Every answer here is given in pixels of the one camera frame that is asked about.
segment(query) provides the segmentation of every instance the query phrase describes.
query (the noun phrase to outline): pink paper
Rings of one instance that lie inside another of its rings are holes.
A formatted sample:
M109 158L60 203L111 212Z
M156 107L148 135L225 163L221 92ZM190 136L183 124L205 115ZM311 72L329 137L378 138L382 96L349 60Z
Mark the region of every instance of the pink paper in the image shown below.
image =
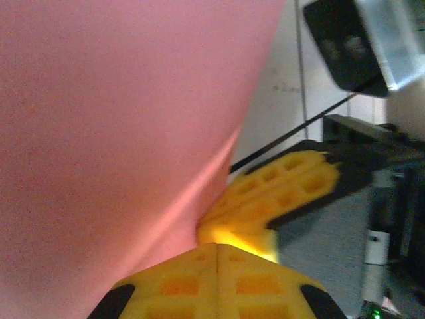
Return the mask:
M0 318L85 318L196 245L282 1L1 8Z

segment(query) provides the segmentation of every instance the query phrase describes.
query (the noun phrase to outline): gray panel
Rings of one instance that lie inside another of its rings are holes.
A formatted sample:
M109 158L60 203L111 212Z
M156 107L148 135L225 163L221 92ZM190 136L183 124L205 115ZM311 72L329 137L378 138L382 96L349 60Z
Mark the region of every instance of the gray panel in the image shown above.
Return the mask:
M279 230L280 263L321 282L350 316L358 314L362 303L369 191L342 198Z

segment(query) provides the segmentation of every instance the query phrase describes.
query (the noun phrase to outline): black cable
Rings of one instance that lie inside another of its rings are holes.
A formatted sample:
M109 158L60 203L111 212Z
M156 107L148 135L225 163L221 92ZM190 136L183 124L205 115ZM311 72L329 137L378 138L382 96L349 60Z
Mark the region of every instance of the black cable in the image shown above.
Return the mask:
M232 165L232 167L230 169L230 173L234 173L235 171L237 171L237 170L241 169L242 167L244 167L246 164L249 164L250 162L252 162L255 159L259 158L264 153L270 151L272 148L274 148L275 146L277 146L280 143L284 142L285 140L287 140L288 138L290 138L294 134L297 134L299 131L303 130L304 128L306 128L307 126L309 126L311 123L313 123L313 122L321 119L322 117L324 117L324 115L326 115L329 112L333 111L338 106L341 106L342 104L346 103L348 100L354 98L358 94L359 93L352 93L352 94L348 95L348 97L342 99L341 101L339 101L338 103L336 103L336 104L332 105L331 107L327 108L323 112L320 112L318 115L316 115L316 116L310 118L309 120L305 121L300 126L297 126L293 130L290 130L288 133L285 133L284 135L280 136L279 138L276 138L274 141L272 141L269 144L263 146L258 151L255 151L254 153L246 156L244 159L242 159L242 160L238 161L237 163L235 163L234 165Z

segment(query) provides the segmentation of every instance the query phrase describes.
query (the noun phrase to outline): yellow 3d-printed part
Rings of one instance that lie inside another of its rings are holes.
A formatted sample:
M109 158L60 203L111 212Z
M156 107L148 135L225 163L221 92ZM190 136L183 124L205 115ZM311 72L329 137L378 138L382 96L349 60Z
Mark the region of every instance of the yellow 3d-printed part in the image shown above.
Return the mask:
M236 178L216 205L203 217L203 221L216 218L230 209L236 209L267 189L285 184L324 161L325 156L322 152L313 150L292 152L249 175Z
M128 277L120 319L315 319L301 292L316 281L230 245L208 244Z
M285 184L267 188L235 209L201 219L198 242L231 244L277 263L276 233L266 229L267 223L330 194L338 179L335 165L321 162Z

